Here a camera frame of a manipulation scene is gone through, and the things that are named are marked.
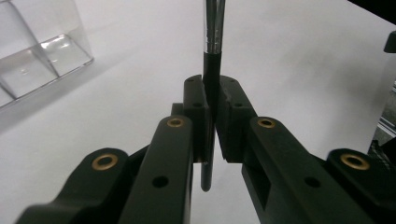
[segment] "white table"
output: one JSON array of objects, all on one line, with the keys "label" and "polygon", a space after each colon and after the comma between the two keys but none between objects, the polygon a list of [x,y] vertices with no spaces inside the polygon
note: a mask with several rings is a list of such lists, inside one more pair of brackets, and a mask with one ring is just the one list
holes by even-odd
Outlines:
[{"label": "white table", "polygon": [[[150,142],[183,81],[202,73],[202,1],[76,0],[95,62],[0,113],[0,223],[47,203],[82,159]],[[367,151],[395,78],[395,26],[344,0],[228,1],[221,73],[313,154]],[[191,223],[258,223],[216,147],[213,187],[194,169]]]}]

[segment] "tabletop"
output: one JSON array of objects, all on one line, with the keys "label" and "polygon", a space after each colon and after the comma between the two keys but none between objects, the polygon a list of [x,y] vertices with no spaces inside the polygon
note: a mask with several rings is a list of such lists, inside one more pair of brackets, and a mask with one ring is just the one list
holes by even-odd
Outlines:
[{"label": "tabletop", "polygon": [[[96,149],[146,146],[183,81],[202,74],[202,1],[75,1],[95,62],[0,112],[0,223],[50,202]],[[312,154],[366,152],[396,77],[383,52],[393,30],[348,1],[230,0],[221,73]],[[241,165],[218,144],[212,190],[194,168],[191,223],[259,223]]]}]

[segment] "black hole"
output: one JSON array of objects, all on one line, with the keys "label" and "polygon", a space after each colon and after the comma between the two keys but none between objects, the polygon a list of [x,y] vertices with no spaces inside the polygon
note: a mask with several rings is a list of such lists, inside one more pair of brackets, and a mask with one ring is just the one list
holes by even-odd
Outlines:
[{"label": "black hole", "polygon": [[320,182],[314,177],[307,177],[304,181],[305,181],[305,184],[309,185],[312,188],[320,187]]},{"label": "black hole", "polygon": [[172,120],[171,120],[171,124],[172,124],[172,125],[180,125],[180,124],[181,124],[181,121],[180,121],[179,119],[172,119]]},{"label": "black hole", "polygon": [[262,124],[262,125],[265,125],[265,126],[271,126],[271,125],[273,125],[273,123],[270,121],[270,120],[262,120],[262,121],[260,121],[260,123]]},{"label": "black hole", "polygon": [[346,160],[349,161],[350,163],[358,165],[358,166],[363,165],[363,163],[360,160],[353,158],[353,157],[348,157]]},{"label": "black hole", "polygon": [[163,187],[165,187],[166,185],[168,185],[168,182],[169,182],[169,180],[168,180],[168,178],[167,178],[166,176],[157,176],[157,177],[155,177],[155,178],[152,180],[152,185],[153,185],[155,188],[160,189],[160,188],[163,188]]},{"label": "black hole", "polygon": [[104,157],[104,158],[102,158],[102,159],[100,159],[98,161],[98,164],[99,165],[106,165],[106,164],[111,163],[112,161],[113,161],[113,159],[111,159],[110,157]]}]

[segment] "silver ferrule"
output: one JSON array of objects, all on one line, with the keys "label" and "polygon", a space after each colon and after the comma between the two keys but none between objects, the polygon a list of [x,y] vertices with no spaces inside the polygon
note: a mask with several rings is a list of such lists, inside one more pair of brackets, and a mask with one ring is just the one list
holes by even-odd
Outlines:
[{"label": "silver ferrule", "polygon": [[204,0],[205,48],[210,54],[221,53],[225,0]]}]

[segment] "brass screw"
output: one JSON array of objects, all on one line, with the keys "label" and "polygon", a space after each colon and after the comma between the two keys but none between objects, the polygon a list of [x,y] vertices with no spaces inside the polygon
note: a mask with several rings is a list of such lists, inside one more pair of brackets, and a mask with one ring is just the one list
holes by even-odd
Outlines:
[{"label": "brass screw", "polygon": [[167,124],[169,127],[179,128],[184,125],[184,120],[183,119],[169,119]]},{"label": "brass screw", "polygon": [[354,154],[343,154],[341,155],[341,161],[349,166],[350,168],[356,170],[368,170],[370,169],[370,163],[366,161],[364,158],[354,155]]},{"label": "brass screw", "polygon": [[264,128],[274,128],[275,123],[270,119],[259,119],[257,123]]},{"label": "brass screw", "polygon": [[[103,159],[107,159],[110,158],[110,162],[106,163],[106,164],[101,164],[99,161],[103,160]],[[103,154],[99,157],[97,157],[93,162],[92,162],[92,168],[93,170],[97,170],[97,171],[104,171],[104,170],[108,170],[111,167],[115,166],[117,164],[117,162],[119,161],[119,158],[116,155],[113,154]]]}]

